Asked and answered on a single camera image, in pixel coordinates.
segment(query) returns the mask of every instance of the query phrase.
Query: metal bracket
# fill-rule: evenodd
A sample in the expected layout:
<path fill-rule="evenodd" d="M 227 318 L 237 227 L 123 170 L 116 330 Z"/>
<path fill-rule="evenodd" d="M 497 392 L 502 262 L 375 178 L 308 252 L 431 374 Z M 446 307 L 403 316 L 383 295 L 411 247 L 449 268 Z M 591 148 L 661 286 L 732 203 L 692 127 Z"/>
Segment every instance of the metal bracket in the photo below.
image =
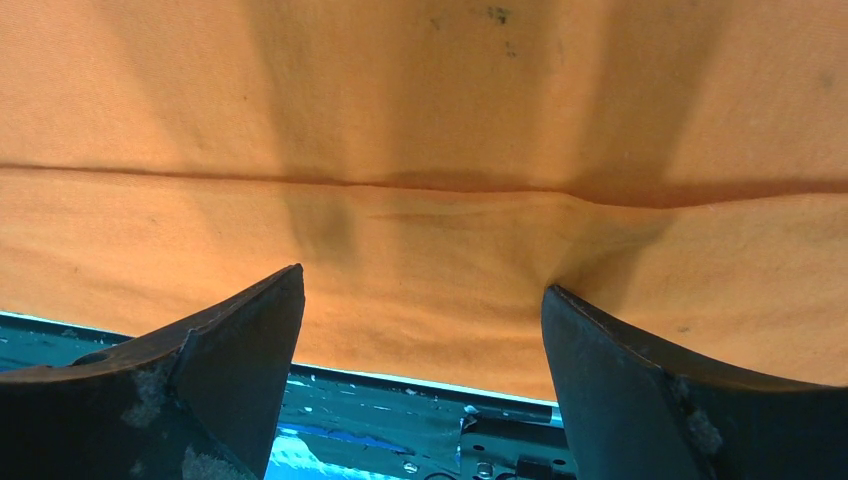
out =
<path fill-rule="evenodd" d="M 577 469 L 562 429 L 466 417 L 460 471 L 469 480 L 572 480 Z"/>

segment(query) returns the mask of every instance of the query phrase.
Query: orange fabric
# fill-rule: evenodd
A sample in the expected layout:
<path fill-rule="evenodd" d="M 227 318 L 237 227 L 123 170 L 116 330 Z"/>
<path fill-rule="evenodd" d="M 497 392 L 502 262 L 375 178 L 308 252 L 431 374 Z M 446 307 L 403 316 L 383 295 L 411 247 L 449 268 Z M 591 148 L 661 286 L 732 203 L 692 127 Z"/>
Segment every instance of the orange fabric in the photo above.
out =
<path fill-rule="evenodd" d="M 2 0 L 0 309 L 142 334 L 301 262 L 297 361 L 550 399 L 557 282 L 848 383 L 846 31 L 839 0 Z"/>

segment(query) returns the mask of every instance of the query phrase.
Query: metal surface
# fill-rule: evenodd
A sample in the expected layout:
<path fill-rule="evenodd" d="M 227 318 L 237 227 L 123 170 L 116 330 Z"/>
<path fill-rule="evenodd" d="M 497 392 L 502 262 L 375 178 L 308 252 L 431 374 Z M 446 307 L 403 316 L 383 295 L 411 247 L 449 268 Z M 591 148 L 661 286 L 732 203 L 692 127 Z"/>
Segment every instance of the metal surface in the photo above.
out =
<path fill-rule="evenodd" d="M 542 327 L 581 480 L 848 479 L 848 388 L 710 359 L 559 287 Z"/>
<path fill-rule="evenodd" d="M 297 431 L 328 463 L 398 478 L 450 480 L 461 478 L 456 457 L 464 418 L 547 426 L 552 415 L 547 405 L 293 365 L 280 425 Z M 562 429 L 553 430 L 564 437 Z M 405 462 L 418 467 L 415 476 Z"/>
<path fill-rule="evenodd" d="M 296 265 L 67 367 L 0 374 L 3 478 L 262 478 L 303 308 Z"/>
<path fill-rule="evenodd" d="M 463 479 L 576 478 L 563 431 L 545 425 L 469 416 L 463 422 L 460 458 Z"/>

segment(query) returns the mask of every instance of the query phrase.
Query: screw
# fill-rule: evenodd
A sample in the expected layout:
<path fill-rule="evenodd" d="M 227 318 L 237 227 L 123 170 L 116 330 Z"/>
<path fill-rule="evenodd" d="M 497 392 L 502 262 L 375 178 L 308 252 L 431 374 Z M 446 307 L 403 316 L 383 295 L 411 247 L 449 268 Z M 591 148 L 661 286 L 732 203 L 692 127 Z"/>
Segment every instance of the screw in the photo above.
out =
<path fill-rule="evenodd" d="M 491 463 L 480 462 L 477 464 L 477 476 L 483 480 L 488 480 L 495 476 L 495 467 Z"/>

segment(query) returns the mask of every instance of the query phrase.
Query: black plastic piece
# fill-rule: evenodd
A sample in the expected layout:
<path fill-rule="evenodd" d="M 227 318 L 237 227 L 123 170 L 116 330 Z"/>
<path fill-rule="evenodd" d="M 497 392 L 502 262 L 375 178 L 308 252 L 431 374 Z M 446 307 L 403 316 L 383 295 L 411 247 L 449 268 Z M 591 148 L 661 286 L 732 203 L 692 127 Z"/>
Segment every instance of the black plastic piece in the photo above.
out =
<path fill-rule="evenodd" d="M 542 328 L 581 480 L 848 479 L 848 388 L 716 361 L 560 287 Z"/>
<path fill-rule="evenodd" d="M 0 374 L 3 478 L 262 478 L 303 308 L 295 265 L 68 367 Z"/>

